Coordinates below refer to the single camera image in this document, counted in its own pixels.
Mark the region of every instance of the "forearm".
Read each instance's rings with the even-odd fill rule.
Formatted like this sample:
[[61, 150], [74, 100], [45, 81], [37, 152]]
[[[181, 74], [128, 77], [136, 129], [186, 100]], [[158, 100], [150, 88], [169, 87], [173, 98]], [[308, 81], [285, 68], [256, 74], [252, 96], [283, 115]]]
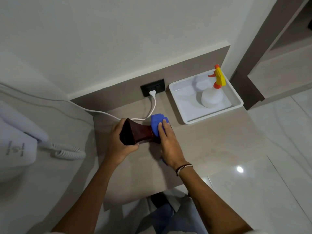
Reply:
[[229, 207], [192, 167], [181, 170], [179, 176], [189, 191], [197, 211], [210, 234], [241, 234], [252, 228]]
[[52, 229], [66, 234], [93, 233], [115, 166], [103, 162], [82, 195]]

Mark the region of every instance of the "black and white bracelet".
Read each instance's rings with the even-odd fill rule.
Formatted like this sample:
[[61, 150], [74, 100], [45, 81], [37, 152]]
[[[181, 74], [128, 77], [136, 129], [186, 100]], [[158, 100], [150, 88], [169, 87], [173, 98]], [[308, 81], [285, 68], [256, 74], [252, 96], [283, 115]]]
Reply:
[[185, 165], [182, 165], [182, 166], [178, 167], [178, 168], [176, 169], [177, 177], [179, 176], [179, 173], [180, 173], [180, 171], [181, 171], [183, 168], [192, 167], [192, 166], [193, 166], [192, 164], [185, 164]]

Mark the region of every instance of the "cleaning cloth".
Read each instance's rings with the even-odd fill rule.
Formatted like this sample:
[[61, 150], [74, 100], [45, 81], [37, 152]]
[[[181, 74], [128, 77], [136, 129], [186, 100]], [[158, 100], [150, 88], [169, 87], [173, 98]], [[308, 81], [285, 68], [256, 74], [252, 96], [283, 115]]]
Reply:
[[163, 114], [155, 114], [155, 115], [151, 115], [151, 127], [152, 127], [152, 131], [154, 132], [154, 134], [159, 137], [159, 133], [158, 133], [158, 124], [159, 122], [162, 122], [163, 120], [166, 120], [166, 122], [169, 123], [168, 118], [165, 117]]

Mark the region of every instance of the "plastic tray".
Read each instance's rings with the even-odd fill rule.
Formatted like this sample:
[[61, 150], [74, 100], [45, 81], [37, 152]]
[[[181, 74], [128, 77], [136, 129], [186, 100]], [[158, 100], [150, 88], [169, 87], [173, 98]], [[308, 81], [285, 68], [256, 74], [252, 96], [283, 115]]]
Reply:
[[198, 122], [243, 106], [242, 99], [226, 77], [227, 84], [221, 88], [224, 93], [222, 102], [215, 108], [206, 108], [201, 104], [203, 90], [212, 87], [216, 81], [215, 77], [208, 77], [208, 75], [213, 74], [213, 71], [214, 69], [169, 85], [170, 92], [185, 124]]

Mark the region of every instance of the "translucent white bottle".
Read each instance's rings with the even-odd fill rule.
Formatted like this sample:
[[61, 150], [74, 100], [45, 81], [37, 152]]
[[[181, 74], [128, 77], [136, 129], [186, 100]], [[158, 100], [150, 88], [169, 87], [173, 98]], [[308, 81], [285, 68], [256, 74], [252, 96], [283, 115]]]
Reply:
[[209, 75], [208, 77], [216, 77], [216, 82], [213, 87], [207, 88], [202, 92], [202, 104], [206, 108], [214, 108], [223, 100], [223, 91], [221, 90], [221, 87], [226, 85], [226, 81], [220, 66], [215, 65], [215, 69], [214, 74]]

